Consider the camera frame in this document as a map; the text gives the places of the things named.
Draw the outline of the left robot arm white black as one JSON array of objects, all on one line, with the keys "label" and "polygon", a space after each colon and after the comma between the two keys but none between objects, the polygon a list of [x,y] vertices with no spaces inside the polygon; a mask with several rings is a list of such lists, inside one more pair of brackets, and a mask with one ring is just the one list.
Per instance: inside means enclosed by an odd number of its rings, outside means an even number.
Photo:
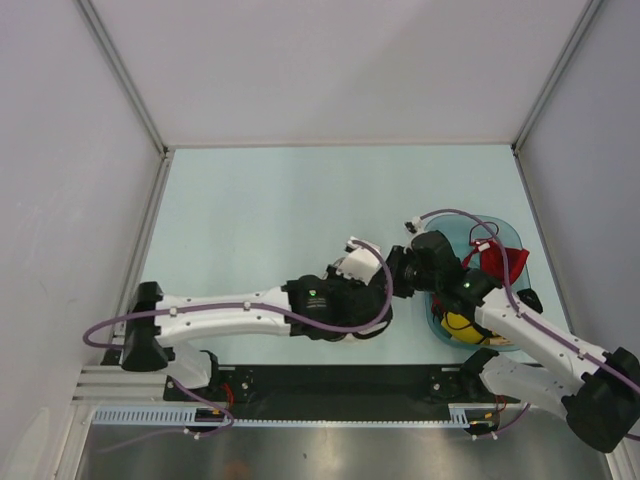
[{"label": "left robot arm white black", "polygon": [[166,294],[154,281],[137,287],[126,322],[121,367],[162,372],[197,398],[221,387],[216,355],[193,341],[234,335],[271,335],[340,341],[368,339],[390,323],[386,283],[305,275],[245,295],[194,298]]}]

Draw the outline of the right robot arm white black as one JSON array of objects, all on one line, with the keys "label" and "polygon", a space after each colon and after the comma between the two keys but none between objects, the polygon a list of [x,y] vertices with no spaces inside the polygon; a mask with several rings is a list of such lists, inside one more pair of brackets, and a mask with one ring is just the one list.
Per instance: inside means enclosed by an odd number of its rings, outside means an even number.
[{"label": "right robot arm white black", "polygon": [[591,448],[611,453],[639,420],[639,360],[571,335],[517,299],[504,279],[464,265],[439,231],[414,236],[387,258],[394,293],[427,292],[447,313],[505,337],[536,361],[520,365],[488,348],[474,353],[461,376],[473,401],[491,394],[518,398],[565,420]]}]

